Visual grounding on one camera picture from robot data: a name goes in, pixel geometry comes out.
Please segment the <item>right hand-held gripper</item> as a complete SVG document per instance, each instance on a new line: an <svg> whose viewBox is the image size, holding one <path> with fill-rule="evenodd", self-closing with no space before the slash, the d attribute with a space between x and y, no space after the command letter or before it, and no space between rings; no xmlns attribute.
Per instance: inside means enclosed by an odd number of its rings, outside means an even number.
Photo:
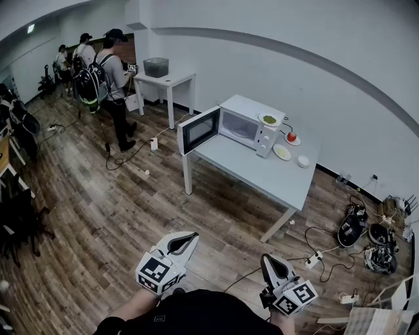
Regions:
<svg viewBox="0 0 419 335"><path fill-rule="evenodd" d="M295 276L294 267L279 256L263 254L261 270L269 287L260 293L263 308L274 308L285 316L292 316L318 298L311 282L302 277L295 277L276 287L277 278L290 279Z"/></svg>

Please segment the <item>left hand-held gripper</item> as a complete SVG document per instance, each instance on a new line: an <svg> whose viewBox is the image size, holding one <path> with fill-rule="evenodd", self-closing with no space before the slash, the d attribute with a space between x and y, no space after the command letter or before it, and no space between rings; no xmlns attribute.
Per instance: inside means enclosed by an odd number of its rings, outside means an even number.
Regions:
<svg viewBox="0 0 419 335"><path fill-rule="evenodd" d="M136 281L154 294L163 294L185 276L185 264L199 242L196 232L176 232L164 236L159 245L145 253L136 268Z"/></svg>

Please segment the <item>white microwave oven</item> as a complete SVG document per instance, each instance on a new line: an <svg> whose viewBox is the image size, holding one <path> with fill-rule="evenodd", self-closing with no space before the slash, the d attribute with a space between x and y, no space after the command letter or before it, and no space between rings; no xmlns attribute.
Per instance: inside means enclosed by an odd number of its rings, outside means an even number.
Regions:
<svg viewBox="0 0 419 335"><path fill-rule="evenodd" d="M270 127L263 124L258 115L270 113L282 121L285 113L235 95L222 104L196 115L177 127L177 142L181 154L188 154L216 135L222 135L254 150L265 158L274 146L280 126Z"/></svg>

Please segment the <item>large white plate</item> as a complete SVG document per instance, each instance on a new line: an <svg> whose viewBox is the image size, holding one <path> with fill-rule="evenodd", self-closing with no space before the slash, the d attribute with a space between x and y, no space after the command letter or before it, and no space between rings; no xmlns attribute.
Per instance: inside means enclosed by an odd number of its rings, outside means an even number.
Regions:
<svg viewBox="0 0 419 335"><path fill-rule="evenodd" d="M273 116L275 119L276 119L276 123L275 124L267 124L266 122L264 122L263 121L263 116L265 116L265 115L270 115L270 116ZM258 115L258 119L263 123L263 124L265 124L265 125L267 125L267 126L270 126L270 127L278 127L280 124L281 124L281 119L277 116L277 115L274 115L274 114L270 114L270 113L261 113L261 114L259 114Z"/></svg>

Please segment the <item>person's right forearm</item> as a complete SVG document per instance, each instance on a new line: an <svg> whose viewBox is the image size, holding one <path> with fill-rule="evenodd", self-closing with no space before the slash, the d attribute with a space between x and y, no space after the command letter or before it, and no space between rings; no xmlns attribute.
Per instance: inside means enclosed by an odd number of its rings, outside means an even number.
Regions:
<svg viewBox="0 0 419 335"><path fill-rule="evenodd" d="M269 322L276 325L283 335L295 335L295 320L291 316L286 316L276 309L270 309Z"/></svg>

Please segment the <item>person's left forearm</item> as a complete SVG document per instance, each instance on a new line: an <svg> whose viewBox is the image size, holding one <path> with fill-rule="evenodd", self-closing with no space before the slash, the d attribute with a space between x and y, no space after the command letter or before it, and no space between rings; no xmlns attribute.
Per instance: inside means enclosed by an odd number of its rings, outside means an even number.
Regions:
<svg viewBox="0 0 419 335"><path fill-rule="evenodd" d="M121 319L126 323L132 323L132 320L145 315L153 308L157 307L161 298L161 295L157 295L148 289L141 288L131 299L129 299L129 301L112 311L108 317Z"/></svg>

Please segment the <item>person's black shirt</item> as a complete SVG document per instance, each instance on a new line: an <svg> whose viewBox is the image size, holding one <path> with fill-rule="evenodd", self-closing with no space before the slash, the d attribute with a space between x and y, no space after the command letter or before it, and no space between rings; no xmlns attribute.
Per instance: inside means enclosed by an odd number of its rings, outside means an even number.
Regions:
<svg viewBox="0 0 419 335"><path fill-rule="evenodd" d="M108 317L93 335L283 335L240 299L225 292L195 290L171 294L147 313Z"/></svg>

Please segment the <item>black rounded backpack shell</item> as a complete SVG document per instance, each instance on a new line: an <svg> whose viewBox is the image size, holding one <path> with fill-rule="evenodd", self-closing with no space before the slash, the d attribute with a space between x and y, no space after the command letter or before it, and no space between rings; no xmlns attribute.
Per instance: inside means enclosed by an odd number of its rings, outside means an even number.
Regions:
<svg viewBox="0 0 419 335"><path fill-rule="evenodd" d="M379 246L395 247L395 230L386 228L381 224L374 223L369 227L369 237L371 241Z"/></svg>
<svg viewBox="0 0 419 335"><path fill-rule="evenodd" d="M351 247L362 235L368 215L347 214L337 232L337 239L341 246Z"/></svg>
<svg viewBox="0 0 419 335"><path fill-rule="evenodd" d="M393 274L397 260L387 247L369 247L364 252L364 265L374 273Z"/></svg>

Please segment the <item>large white table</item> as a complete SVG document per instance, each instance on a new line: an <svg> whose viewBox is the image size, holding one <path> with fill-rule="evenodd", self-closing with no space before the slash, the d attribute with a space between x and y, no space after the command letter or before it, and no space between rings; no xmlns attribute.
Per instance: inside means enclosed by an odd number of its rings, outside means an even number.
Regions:
<svg viewBox="0 0 419 335"><path fill-rule="evenodd" d="M249 147L222 135L216 135L188 154L181 154L185 192L192 194L191 158L197 156L282 204L285 213L260 238L261 242L267 242L296 212L303 210L320 153L319 138L310 128L298 120L293 124L301 144L290 145L284 136L276 141L291 153L289 161L278 158L273 151L262 158ZM310 159L308 168L298 165L300 155Z"/></svg>

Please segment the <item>white oval plate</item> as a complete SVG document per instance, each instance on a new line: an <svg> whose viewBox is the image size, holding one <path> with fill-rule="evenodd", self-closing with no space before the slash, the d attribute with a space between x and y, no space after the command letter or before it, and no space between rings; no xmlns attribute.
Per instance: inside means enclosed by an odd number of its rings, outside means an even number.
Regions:
<svg viewBox="0 0 419 335"><path fill-rule="evenodd" d="M287 151L288 151L288 156L286 156L286 157L283 157L283 156L280 156L278 153L277 153L277 148L284 148L284 149L286 149ZM279 144L275 144L273 147L272 147L272 149L273 149L273 151L274 151L274 153L277 155L277 157L278 158L280 158L280 159L282 159L282 160L285 160L285 161L289 161L290 159L291 159L291 153L289 152L289 150L286 148L286 147L284 147L283 145L279 145Z"/></svg>

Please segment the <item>black antenna router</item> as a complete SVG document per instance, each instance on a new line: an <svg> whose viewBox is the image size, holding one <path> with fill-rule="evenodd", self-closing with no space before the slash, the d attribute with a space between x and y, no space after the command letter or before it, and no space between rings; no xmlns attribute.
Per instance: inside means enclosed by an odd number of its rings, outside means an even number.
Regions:
<svg viewBox="0 0 419 335"><path fill-rule="evenodd" d="M417 197L414 194L409 198L397 198L397 208L404 217L411 216L412 212L419 206L419 200L416 199Z"/></svg>

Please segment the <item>black office chair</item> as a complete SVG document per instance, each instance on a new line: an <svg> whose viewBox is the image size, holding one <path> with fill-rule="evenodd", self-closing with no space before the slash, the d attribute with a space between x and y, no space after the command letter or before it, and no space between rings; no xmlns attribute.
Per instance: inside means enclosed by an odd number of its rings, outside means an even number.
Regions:
<svg viewBox="0 0 419 335"><path fill-rule="evenodd" d="M18 250L22 244L30 245L31 252L39 257L35 237L46 234L50 239L56 238L43 222L43 217L49 213L47 207L35 210L28 189L16 191L12 198L0 203L0 254L11 258L17 268L21 267Z"/></svg>

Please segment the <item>small white table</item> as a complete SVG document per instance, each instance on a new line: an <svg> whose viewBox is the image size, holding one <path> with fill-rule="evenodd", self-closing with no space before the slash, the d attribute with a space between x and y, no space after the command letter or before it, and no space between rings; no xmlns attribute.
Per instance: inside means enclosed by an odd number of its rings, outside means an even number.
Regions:
<svg viewBox="0 0 419 335"><path fill-rule="evenodd" d="M168 121L169 121L169 128L171 130L175 129L175 121L174 121L174 111L173 111L173 89L184 82L189 83L189 114L194 114L194 106L195 106L195 79L196 74L190 71L186 72L171 72L168 73L166 76L160 78L154 78L147 76L144 72L139 72L137 75L134 76L134 85L136 89L136 97L139 106L139 115L144 115L144 98L140 91L139 84L150 84L151 86L155 86L159 89L166 90L166 97L168 102Z"/></svg>

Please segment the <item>grey plastic bin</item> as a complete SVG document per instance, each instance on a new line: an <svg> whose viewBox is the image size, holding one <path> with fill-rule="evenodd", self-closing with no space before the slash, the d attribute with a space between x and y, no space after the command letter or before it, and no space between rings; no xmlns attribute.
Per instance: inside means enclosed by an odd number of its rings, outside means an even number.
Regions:
<svg viewBox="0 0 419 335"><path fill-rule="evenodd" d="M149 58L143 61L144 72L147 76L161 78L169 73L169 59Z"/></svg>

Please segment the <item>black and green backpack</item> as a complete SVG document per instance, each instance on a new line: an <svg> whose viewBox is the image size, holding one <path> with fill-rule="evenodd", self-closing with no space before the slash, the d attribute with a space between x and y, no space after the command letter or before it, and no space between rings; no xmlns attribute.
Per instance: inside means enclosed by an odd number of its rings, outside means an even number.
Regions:
<svg viewBox="0 0 419 335"><path fill-rule="evenodd" d="M92 62L83 68L73 79L75 99L87 106L92 114L96 113L103 100L109 95L107 74L103 67Z"/></svg>

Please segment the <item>light wooden frame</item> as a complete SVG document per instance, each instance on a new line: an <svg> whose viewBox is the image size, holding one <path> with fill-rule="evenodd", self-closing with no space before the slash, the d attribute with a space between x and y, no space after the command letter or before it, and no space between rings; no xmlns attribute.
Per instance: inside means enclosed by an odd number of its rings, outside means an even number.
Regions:
<svg viewBox="0 0 419 335"><path fill-rule="evenodd" d="M369 302L368 308L406 310L410 301L419 299L419 292L414 292L414 283L419 279L415 273L403 280L383 288L380 293Z"/></svg>

